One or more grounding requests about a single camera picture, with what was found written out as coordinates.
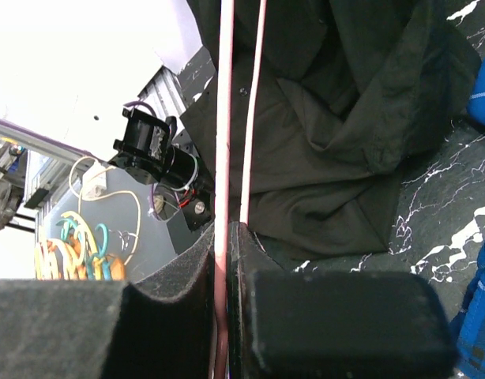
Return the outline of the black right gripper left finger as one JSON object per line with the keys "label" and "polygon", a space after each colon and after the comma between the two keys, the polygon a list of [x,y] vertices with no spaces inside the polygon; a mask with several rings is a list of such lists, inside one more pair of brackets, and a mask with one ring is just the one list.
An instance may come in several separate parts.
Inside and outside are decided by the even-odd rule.
{"label": "black right gripper left finger", "polygon": [[138,283],[0,280],[0,378],[207,378],[213,237]]}

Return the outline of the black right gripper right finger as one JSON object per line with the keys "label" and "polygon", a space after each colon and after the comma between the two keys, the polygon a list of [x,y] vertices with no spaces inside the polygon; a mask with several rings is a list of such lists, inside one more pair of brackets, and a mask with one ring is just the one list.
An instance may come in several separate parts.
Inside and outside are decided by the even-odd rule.
{"label": "black right gripper right finger", "polygon": [[440,299],[406,272],[293,272],[229,227],[233,378],[447,378],[458,358]]}

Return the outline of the pink wire hanger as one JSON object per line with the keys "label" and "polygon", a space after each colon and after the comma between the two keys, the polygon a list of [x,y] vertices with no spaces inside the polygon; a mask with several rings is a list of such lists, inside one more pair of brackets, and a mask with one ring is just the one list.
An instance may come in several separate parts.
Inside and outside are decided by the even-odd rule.
{"label": "pink wire hanger", "polygon": [[[267,2],[261,1],[258,13],[258,27],[254,52],[254,68],[251,92],[246,117],[245,150],[243,155],[242,191],[239,221],[247,224],[250,204],[250,169],[252,163],[254,116],[258,84],[261,71],[261,56],[265,33]],[[230,136],[231,136],[231,81],[235,3],[221,2],[220,46],[218,69],[218,93],[216,109],[216,173],[215,173],[215,217],[214,217],[214,306],[216,315],[216,357],[213,376],[226,375],[228,352],[227,326],[227,233],[230,178]]]}

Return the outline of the black shirt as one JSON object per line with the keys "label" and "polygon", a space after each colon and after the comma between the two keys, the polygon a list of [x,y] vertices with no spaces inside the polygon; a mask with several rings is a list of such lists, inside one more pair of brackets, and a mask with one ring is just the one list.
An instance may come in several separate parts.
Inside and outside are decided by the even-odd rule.
{"label": "black shirt", "polygon": [[216,158],[220,87],[182,115],[210,172],[217,227],[240,214],[252,151],[249,228],[314,256],[389,247],[404,163],[435,150],[480,67],[444,1],[237,1],[231,123]]}

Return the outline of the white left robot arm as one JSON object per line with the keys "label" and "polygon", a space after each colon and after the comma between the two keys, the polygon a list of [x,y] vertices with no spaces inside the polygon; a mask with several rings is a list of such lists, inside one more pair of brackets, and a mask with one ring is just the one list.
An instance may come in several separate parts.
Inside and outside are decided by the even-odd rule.
{"label": "white left robot arm", "polygon": [[159,119],[149,104],[138,100],[125,103],[122,116],[127,120],[125,133],[114,141],[116,154],[109,165],[144,185],[157,183],[175,192],[214,191],[214,180],[202,160],[173,144],[178,129],[175,116]]}

